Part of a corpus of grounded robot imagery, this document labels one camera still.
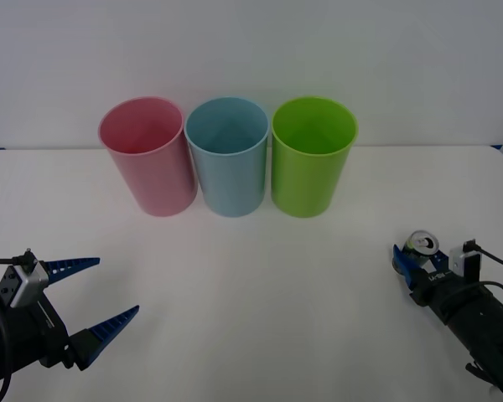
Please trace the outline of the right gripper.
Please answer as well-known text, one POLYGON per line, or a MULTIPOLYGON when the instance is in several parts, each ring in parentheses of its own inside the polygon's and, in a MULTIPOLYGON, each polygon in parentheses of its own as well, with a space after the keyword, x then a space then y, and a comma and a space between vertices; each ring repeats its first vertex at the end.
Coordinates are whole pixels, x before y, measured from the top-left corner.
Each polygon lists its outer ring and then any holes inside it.
POLYGON ((476 323, 488 325, 490 292, 481 281, 467 283, 449 270, 449 258, 443 252, 430 256, 436 272, 428 273, 419 264, 420 256, 404 245, 392 247, 392 266, 412 291, 412 299, 421 307, 430 307, 446 325, 476 323))

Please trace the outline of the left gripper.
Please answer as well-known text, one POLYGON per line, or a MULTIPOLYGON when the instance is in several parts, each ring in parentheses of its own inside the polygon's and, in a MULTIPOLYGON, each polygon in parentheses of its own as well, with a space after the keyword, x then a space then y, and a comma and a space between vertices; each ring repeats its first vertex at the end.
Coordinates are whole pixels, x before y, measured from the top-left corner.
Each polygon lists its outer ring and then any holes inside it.
MULTIPOLYGON (((48 286, 100 262, 97 257, 45 261, 48 286)), ((79 370, 88 369, 139 310, 136 305, 69 338, 65 324, 45 294, 27 307, 8 309, 13 369, 23 369, 36 361, 46 368, 62 363, 67 369, 73 364, 79 370)))

